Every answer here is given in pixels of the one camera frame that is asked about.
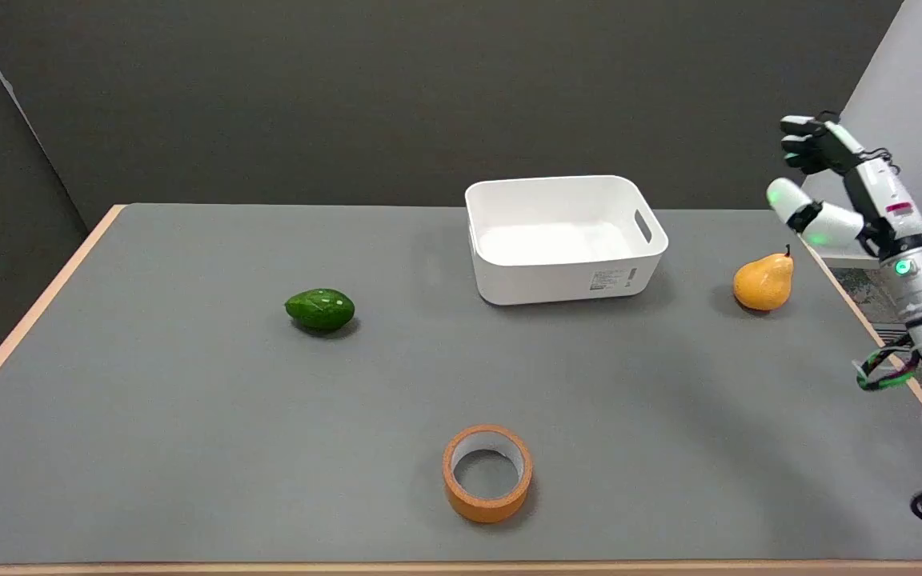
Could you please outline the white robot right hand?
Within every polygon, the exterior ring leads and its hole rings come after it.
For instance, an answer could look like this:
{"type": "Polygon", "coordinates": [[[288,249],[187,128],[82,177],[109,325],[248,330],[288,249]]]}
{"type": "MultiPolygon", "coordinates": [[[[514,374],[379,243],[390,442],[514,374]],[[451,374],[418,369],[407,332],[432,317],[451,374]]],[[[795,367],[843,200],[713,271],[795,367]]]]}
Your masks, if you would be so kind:
{"type": "Polygon", "coordinates": [[[778,219],[815,249],[855,243],[881,258],[901,238],[922,234],[922,215],[885,147],[869,150],[838,114],[788,114],[779,121],[784,163],[801,174],[839,176],[850,207],[815,199],[793,180],[769,183],[766,201],[778,219]]]}

